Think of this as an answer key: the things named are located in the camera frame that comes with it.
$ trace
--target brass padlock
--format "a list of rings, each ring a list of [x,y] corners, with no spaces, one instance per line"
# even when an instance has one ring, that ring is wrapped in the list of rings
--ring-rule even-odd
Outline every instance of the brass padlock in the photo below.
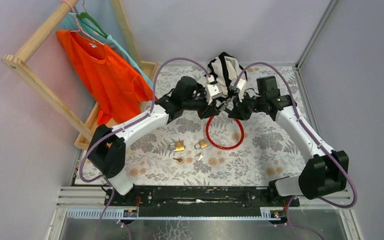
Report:
[[[204,149],[204,148],[208,147],[208,143],[207,143],[207,141],[202,139],[197,144],[195,144],[194,147],[195,147],[195,149]]]
[[[170,145],[168,145],[168,147],[174,147],[174,152],[180,152],[185,150],[185,145],[183,144],[183,141],[176,141],[175,143],[171,143]]]

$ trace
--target wooden frame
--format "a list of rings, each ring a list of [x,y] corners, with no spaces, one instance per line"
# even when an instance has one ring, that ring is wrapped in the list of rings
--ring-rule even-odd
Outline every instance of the wooden frame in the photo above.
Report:
[[[72,6],[79,0],[67,0]],[[127,44],[127,51],[135,62],[143,68],[143,71],[150,79],[154,79],[158,64],[154,62],[142,62],[138,53],[132,30],[126,15],[122,0],[110,0],[114,9],[118,24]],[[48,19],[33,33],[27,42],[17,51],[15,55],[6,54],[2,61],[14,73],[22,78],[32,89],[34,89],[45,101],[47,101],[57,112],[59,112],[77,131],[80,133],[75,145],[86,149],[96,129],[93,121],[96,122],[98,105],[96,104],[87,118],[82,122],[61,99],[27,66],[29,59],[35,54],[39,47],[45,42],[54,29],[60,24],[64,17],[70,12],[71,7],[62,2]]]

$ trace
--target teal shirt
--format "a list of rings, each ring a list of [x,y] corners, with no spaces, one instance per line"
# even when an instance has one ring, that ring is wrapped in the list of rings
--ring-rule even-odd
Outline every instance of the teal shirt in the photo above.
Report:
[[[98,34],[98,29],[92,29],[85,24],[83,24],[81,21],[79,21],[81,27],[84,29],[86,33],[94,37],[96,40],[99,42],[108,45],[109,48],[114,50],[120,57],[122,57],[126,62],[130,64],[130,66],[140,75],[142,75],[143,79],[145,79],[146,83],[149,85],[151,89],[153,89],[154,84],[150,80],[150,78],[142,71],[142,69],[136,64],[136,62],[132,59],[132,57],[128,54],[120,44],[113,39],[111,35],[108,35],[108,37],[105,39],[103,36]],[[69,12],[66,17],[62,20],[61,24],[59,25],[59,29],[64,29],[64,30],[77,30],[77,22],[76,22],[76,15],[72,12]],[[82,32],[79,32],[80,35],[86,37],[85,34]]]

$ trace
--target red ring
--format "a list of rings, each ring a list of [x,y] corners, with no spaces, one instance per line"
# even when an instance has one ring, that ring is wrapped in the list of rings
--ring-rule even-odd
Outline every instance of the red ring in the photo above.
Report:
[[[210,134],[208,133],[208,129],[210,128],[210,123],[211,121],[213,120],[214,116],[211,116],[209,119],[208,119],[208,122],[206,123],[206,127],[205,127],[205,134],[206,134],[206,137],[208,138],[208,141],[216,148],[219,148],[219,149],[224,149],[224,150],[231,150],[231,149],[235,149],[237,148],[239,145],[241,145],[241,143],[244,141],[244,135],[245,135],[245,132],[244,132],[244,128],[242,127],[242,124],[241,122],[238,120],[238,119],[234,119],[237,123],[237,125],[239,126],[240,128],[240,140],[239,142],[237,142],[235,145],[233,146],[220,146],[220,145],[217,145],[215,142],[213,142],[213,140],[211,140],[210,138]]]

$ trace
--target gray floral pattern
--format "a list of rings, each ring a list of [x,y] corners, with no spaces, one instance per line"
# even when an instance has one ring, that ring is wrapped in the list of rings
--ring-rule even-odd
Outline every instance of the gray floral pattern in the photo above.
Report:
[[[302,108],[300,92],[291,66],[279,66],[278,70],[287,80],[295,101]],[[280,77],[268,67],[251,67],[248,73],[248,88],[257,89],[256,79],[276,76],[282,95],[287,89]],[[168,93],[182,76],[196,80],[204,75],[195,66],[166,66],[156,83],[156,95]],[[195,185],[195,186],[266,186],[269,181],[285,176],[296,176],[302,171],[304,161],[295,144],[286,132],[268,115],[254,113],[248,121],[241,121],[244,128],[243,143],[232,150],[212,146],[195,149],[194,145],[206,139],[207,119],[199,119],[196,112],[185,111],[170,124],[157,128],[133,143],[126,150],[128,175],[137,185]],[[232,146],[241,138],[241,132],[233,119],[222,113],[210,124],[211,139],[222,146]],[[184,141],[185,150],[173,152],[169,144]],[[199,153],[203,158],[198,160]],[[182,158],[178,162],[173,158]],[[90,179],[99,175],[89,161],[84,175]],[[77,173],[75,184],[82,185]],[[91,184],[104,184],[99,179]]]

